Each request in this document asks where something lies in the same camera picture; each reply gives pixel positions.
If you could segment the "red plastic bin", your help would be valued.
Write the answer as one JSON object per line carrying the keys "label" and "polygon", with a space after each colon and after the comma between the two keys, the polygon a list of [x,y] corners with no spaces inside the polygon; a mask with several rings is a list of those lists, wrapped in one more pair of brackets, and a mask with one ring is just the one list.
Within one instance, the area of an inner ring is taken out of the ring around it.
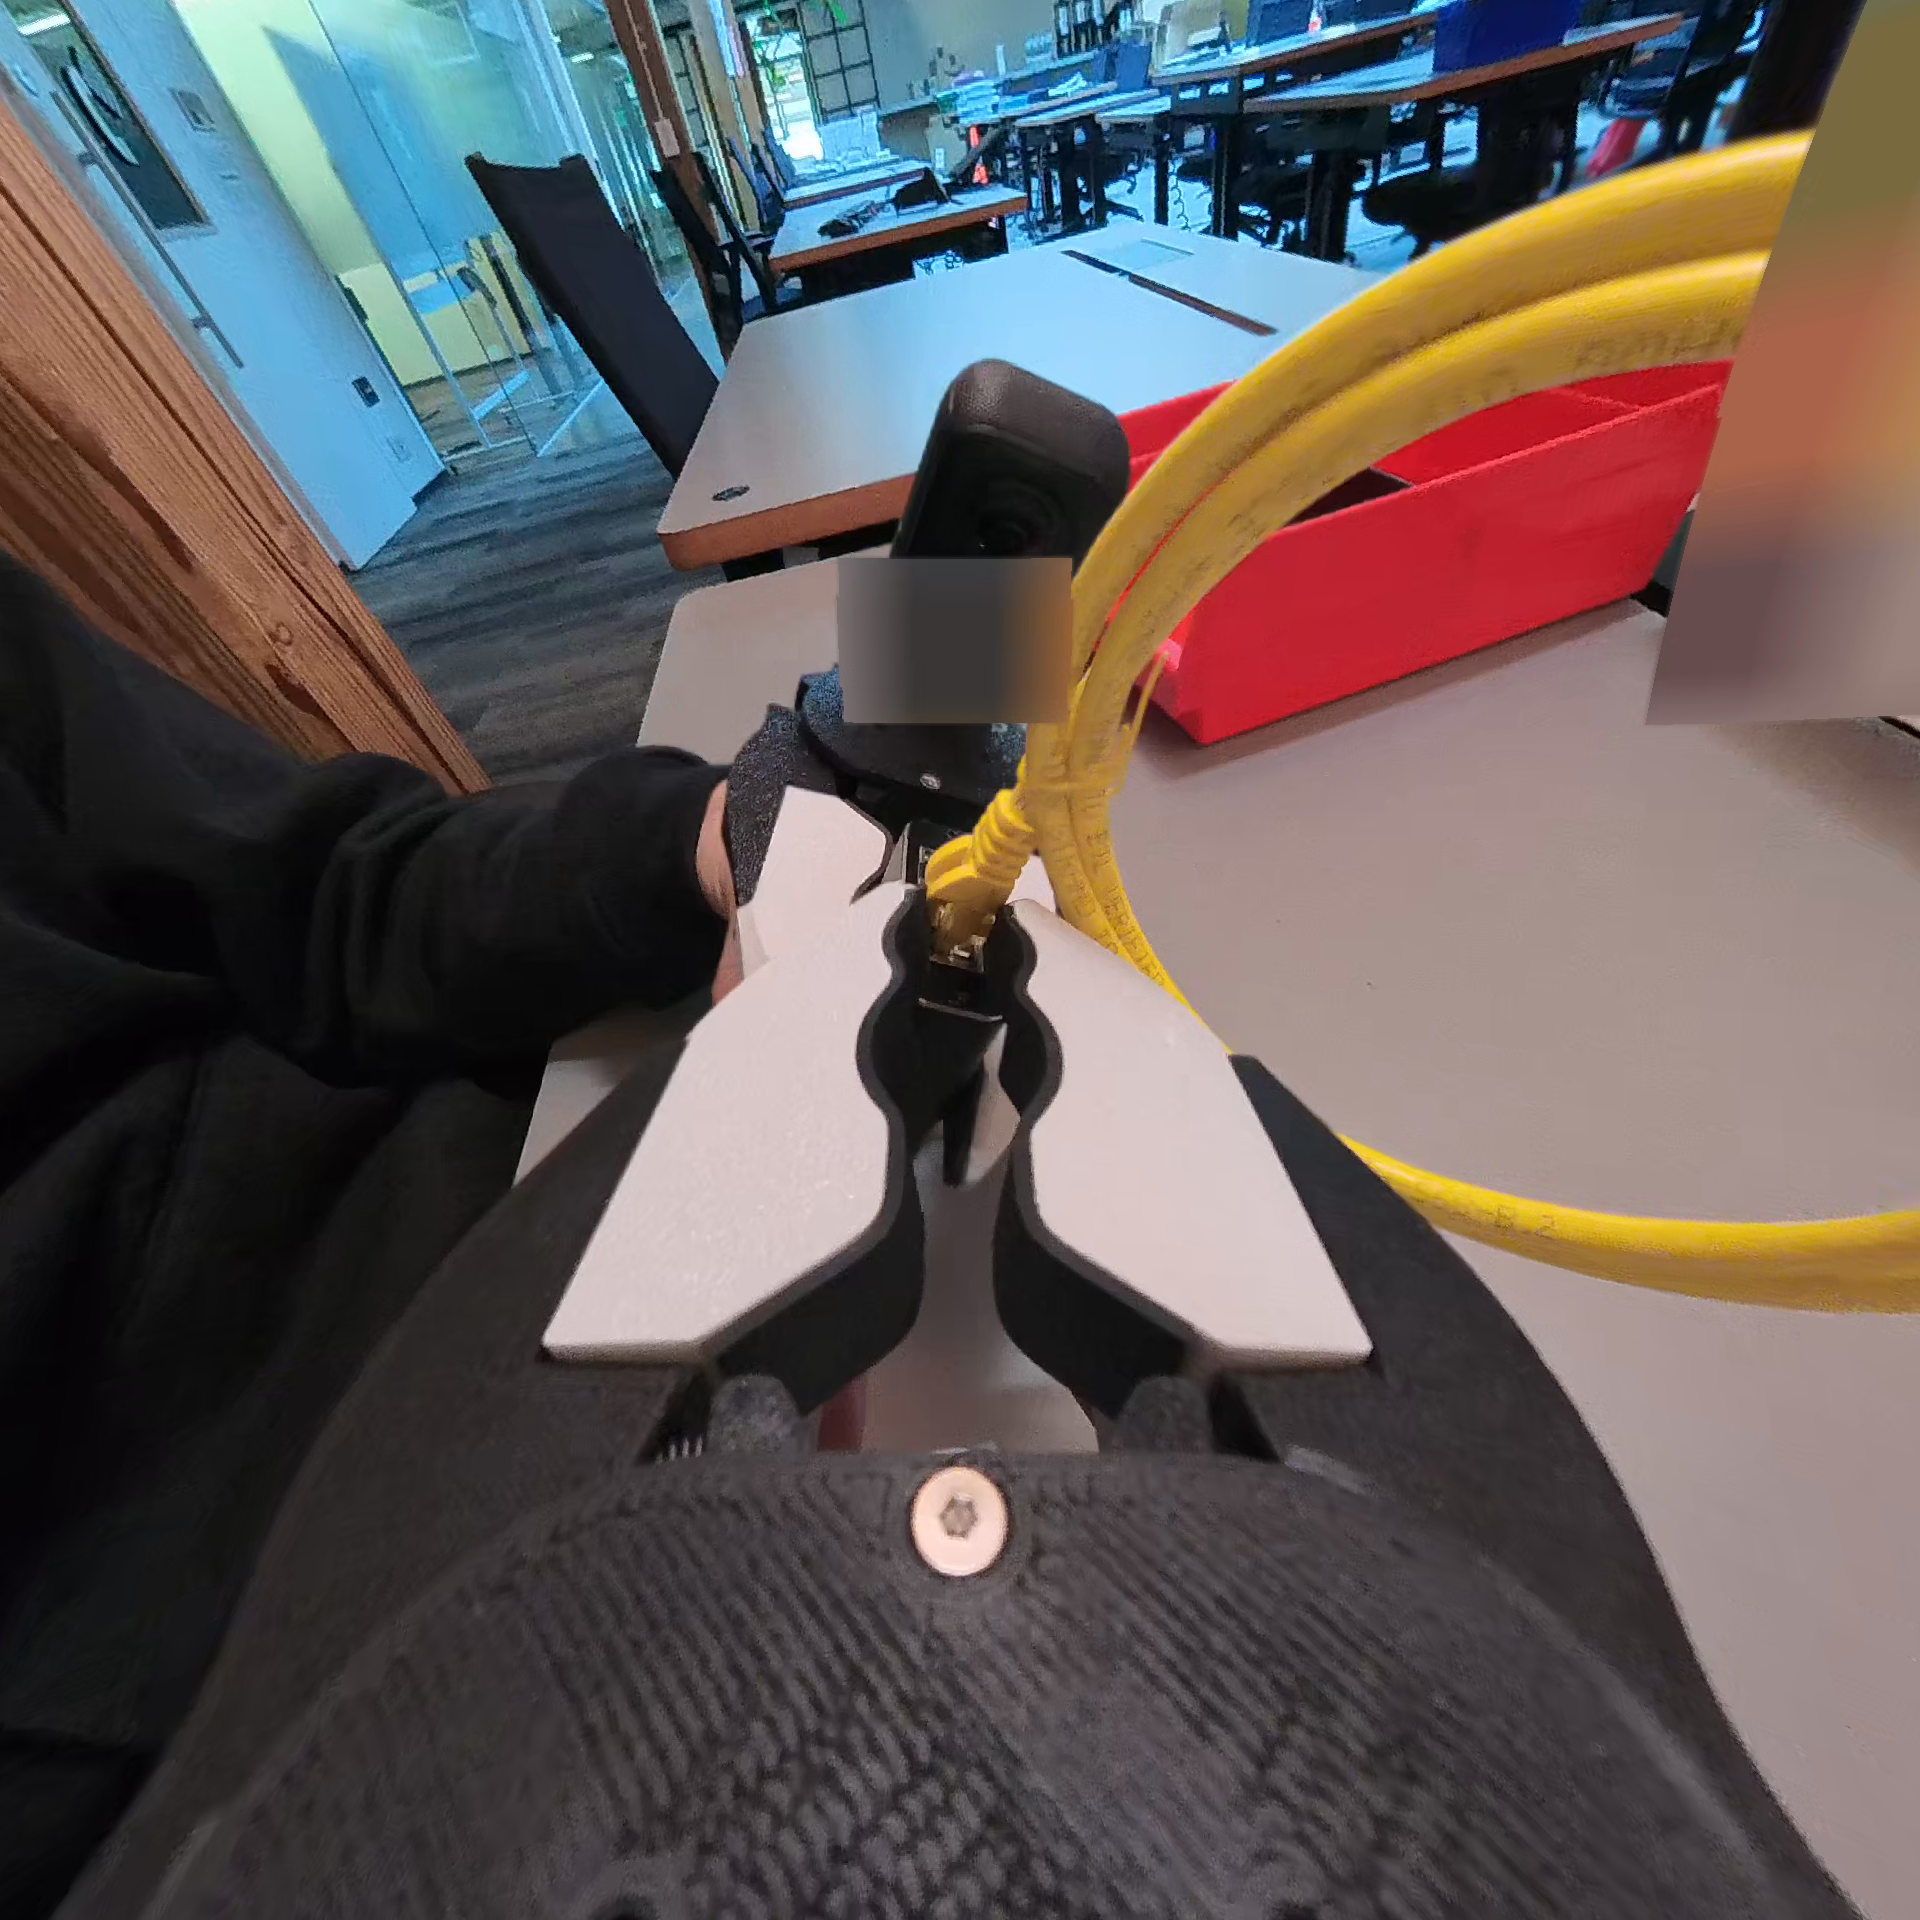
{"label": "red plastic bin", "polygon": [[1215,744],[1638,593],[1730,369],[1538,390],[1379,457],[1409,488],[1264,539],[1161,644],[1154,703]]}

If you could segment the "person's left hand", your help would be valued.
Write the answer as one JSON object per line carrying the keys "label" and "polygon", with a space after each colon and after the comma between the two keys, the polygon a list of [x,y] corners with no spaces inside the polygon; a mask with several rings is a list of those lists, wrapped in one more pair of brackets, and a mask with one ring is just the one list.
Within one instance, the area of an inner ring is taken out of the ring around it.
{"label": "person's left hand", "polygon": [[742,950],[742,926],[737,907],[737,883],[730,855],[727,829],[730,788],[718,784],[706,804],[695,846],[695,872],[710,909],[724,924],[724,941],[712,976],[712,1003],[730,997],[746,976]]}

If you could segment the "person's torso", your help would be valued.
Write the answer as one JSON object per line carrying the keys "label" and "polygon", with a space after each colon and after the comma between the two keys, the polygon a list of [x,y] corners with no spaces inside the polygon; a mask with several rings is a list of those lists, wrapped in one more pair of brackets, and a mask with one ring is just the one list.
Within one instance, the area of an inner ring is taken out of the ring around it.
{"label": "person's torso", "polygon": [[6,1852],[86,1854],[54,1832],[142,1788],[313,1429],[526,1126],[544,1059],[340,1081],[226,987],[180,860],[328,763],[6,561]]}

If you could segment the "blue storage bin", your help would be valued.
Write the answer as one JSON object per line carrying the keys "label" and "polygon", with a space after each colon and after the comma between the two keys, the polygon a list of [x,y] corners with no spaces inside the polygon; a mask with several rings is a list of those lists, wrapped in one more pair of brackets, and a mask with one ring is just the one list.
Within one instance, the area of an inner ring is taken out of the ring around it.
{"label": "blue storage bin", "polygon": [[1514,62],[1562,46],[1585,1],[1444,1],[1433,22],[1435,76]]}

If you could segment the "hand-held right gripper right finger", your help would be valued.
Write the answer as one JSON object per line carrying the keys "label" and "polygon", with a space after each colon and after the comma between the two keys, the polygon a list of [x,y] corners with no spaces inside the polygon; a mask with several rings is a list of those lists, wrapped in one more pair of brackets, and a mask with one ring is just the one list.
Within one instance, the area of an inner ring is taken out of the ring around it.
{"label": "hand-held right gripper right finger", "polygon": [[999,1087],[1015,1108],[993,1244],[999,1323],[1102,1417],[1142,1383],[1353,1368],[1374,1340],[1219,1035],[1015,901]]}

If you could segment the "black network switch box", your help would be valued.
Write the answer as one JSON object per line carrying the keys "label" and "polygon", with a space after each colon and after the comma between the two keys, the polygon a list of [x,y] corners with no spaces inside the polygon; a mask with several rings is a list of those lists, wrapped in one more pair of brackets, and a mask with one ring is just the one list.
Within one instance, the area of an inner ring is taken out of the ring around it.
{"label": "black network switch box", "polygon": [[966,1155],[986,1077],[990,1039],[1001,1031],[1004,992],[986,933],[953,935],[929,903],[931,857],[953,829],[911,817],[888,864],[903,893],[882,929],[890,965],[876,1059],[880,1087],[899,1108],[903,1139],[920,1151],[932,1134],[955,1128]]}

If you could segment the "black office chair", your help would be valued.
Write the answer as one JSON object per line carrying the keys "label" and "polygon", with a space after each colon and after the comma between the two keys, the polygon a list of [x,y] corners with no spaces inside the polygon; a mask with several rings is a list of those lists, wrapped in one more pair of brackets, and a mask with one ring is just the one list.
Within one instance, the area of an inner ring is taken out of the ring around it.
{"label": "black office chair", "polygon": [[528,166],[471,153],[465,166],[526,279],[660,465],[681,476],[718,372],[665,300],[649,256],[617,222],[588,157]]}

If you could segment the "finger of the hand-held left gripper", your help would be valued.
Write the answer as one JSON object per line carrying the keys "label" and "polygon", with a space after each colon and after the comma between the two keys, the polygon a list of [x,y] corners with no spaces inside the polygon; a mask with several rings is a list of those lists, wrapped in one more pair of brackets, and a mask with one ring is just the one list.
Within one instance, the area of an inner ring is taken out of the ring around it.
{"label": "finger of the hand-held left gripper", "polygon": [[986,1181],[1017,1139],[1019,1108],[999,1069],[977,1069],[953,1094],[942,1119],[939,1166],[948,1188]]}
{"label": "finger of the hand-held left gripper", "polygon": [[790,785],[753,888],[737,907],[744,976],[880,976],[882,937],[906,901],[899,840],[833,793]]}

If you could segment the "black framed picture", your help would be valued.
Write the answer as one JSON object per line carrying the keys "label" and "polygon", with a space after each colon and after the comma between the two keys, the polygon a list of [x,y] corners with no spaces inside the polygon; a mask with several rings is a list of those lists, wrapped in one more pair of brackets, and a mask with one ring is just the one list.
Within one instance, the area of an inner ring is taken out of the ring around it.
{"label": "black framed picture", "polygon": [[148,227],[158,233],[208,229],[203,205],[180,181],[83,25],[67,16],[40,37],[36,46],[99,160]]}

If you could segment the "person's left forearm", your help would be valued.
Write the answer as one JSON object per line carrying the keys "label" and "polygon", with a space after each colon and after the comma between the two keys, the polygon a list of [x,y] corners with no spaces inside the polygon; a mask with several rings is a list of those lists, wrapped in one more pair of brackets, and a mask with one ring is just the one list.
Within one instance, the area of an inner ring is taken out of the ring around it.
{"label": "person's left forearm", "polygon": [[339,758],[211,806],[193,857],[248,1023],[339,1081],[537,1064],[554,1039],[714,983],[698,879],[721,765],[604,757],[559,785],[451,799]]}

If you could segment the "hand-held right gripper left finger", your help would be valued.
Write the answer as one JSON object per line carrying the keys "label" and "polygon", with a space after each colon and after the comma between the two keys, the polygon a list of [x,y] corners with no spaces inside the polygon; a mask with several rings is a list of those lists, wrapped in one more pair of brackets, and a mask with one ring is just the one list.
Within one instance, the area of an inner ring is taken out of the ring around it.
{"label": "hand-held right gripper left finger", "polygon": [[703,1019],[547,1321],[544,1355],[769,1376],[804,1412],[921,1304],[921,1212],[880,1054],[921,893],[878,885]]}

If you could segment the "wooden pillar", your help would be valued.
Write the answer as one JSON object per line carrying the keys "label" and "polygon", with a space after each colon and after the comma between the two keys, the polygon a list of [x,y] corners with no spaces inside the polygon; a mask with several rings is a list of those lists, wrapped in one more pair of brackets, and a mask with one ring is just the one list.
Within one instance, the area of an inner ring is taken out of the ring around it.
{"label": "wooden pillar", "polygon": [[489,785],[11,108],[2,539],[95,629],[302,758]]}

